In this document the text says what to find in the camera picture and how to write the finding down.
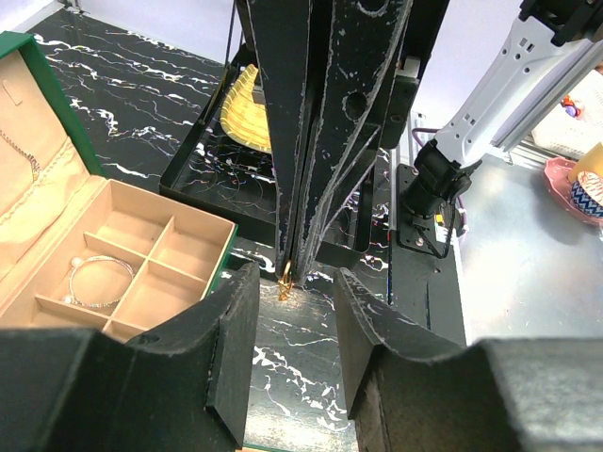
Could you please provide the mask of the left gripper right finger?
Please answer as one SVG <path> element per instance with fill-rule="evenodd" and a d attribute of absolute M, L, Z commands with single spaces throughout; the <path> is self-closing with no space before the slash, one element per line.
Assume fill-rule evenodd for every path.
<path fill-rule="evenodd" d="M 598 451 L 602 343 L 484 339 L 462 347 L 334 276 L 348 417 L 362 451 Z"/>

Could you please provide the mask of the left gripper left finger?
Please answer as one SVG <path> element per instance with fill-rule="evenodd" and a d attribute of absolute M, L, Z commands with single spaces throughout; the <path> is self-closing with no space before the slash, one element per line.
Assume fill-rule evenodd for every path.
<path fill-rule="evenodd" d="M 260 271 L 120 343 L 93 329 L 1 333 L 5 451 L 234 451 L 244 442 Z"/>

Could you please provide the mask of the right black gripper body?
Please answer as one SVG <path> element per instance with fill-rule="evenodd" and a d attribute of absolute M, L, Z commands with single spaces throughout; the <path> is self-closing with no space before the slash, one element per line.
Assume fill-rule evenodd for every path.
<path fill-rule="evenodd" d="M 379 143 L 383 149 L 391 150 L 399 144 L 448 5 L 449 0 L 412 3 L 376 99 L 376 113 L 383 121 Z"/>

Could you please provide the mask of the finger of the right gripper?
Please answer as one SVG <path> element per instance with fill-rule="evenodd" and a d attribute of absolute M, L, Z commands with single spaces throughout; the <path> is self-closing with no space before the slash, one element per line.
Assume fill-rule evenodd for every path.
<path fill-rule="evenodd" d="M 315 260 L 348 167 L 404 31 L 411 1 L 334 1 L 318 117 L 301 192 L 301 279 Z"/>
<path fill-rule="evenodd" d="M 282 278 L 293 268 L 311 3 L 250 1 L 248 8 L 276 181 L 275 272 Z"/>

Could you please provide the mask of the small gold earring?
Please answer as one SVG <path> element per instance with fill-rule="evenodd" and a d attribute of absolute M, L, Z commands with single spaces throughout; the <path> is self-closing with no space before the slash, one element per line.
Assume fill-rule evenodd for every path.
<path fill-rule="evenodd" d="M 282 278 L 278 281 L 279 286 L 279 300 L 285 301 L 288 300 L 290 296 L 290 292 L 294 285 L 292 281 L 292 273 L 291 273 L 292 264 L 288 261 L 285 265 L 284 273 Z"/>

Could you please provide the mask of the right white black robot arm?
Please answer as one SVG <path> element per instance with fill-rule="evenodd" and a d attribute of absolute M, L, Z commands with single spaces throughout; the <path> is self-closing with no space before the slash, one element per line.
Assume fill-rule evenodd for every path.
<path fill-rule="evenodd" d="M 240 1 L 267 110 L 276 180 L 275 272 L 303 280 L 325 231 L 360 178 L 368 132 L 379 143 L 395 68 L 420 1 Z M 602 38 L 598 1 L 525 1 L 496 58 L 464 104 L 419 152 L 418 179 L 402 202 L 429 217 L 470 185 L 486 146 L 563 58 Z"/>

